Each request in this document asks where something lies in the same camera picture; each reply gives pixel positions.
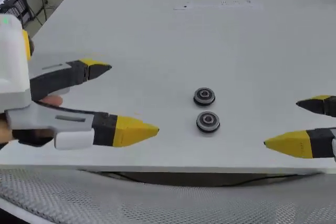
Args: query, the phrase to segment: metal ring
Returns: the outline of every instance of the metal ring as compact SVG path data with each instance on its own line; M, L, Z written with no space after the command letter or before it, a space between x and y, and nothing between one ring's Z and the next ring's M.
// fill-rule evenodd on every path
M219 117L211 111L202 112L197 117L196 125L202 132L215 132L220 126Z
M200 88L194 93L194 102L199 106L209 106L215 99L215 93L209 88Z
M212 115L206 115L202 118L204 124L212 124L215 119Z

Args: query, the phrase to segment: table surface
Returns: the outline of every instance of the table surface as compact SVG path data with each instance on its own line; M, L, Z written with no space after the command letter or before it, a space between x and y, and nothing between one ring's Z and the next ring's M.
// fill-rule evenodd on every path
M298 159L263 145L284 132L335 126L336 119L295 105L336 94L335 17L336 0L64 0L34 37L34 60L92 57L113 65L72 88L64 107L133 116L160 132L125 148L58 151L52 143L12 142L0 164L335 173L333 159ZM193 102L200 87L216 94L209 110L221 127L211 136L195 125L204 111Z

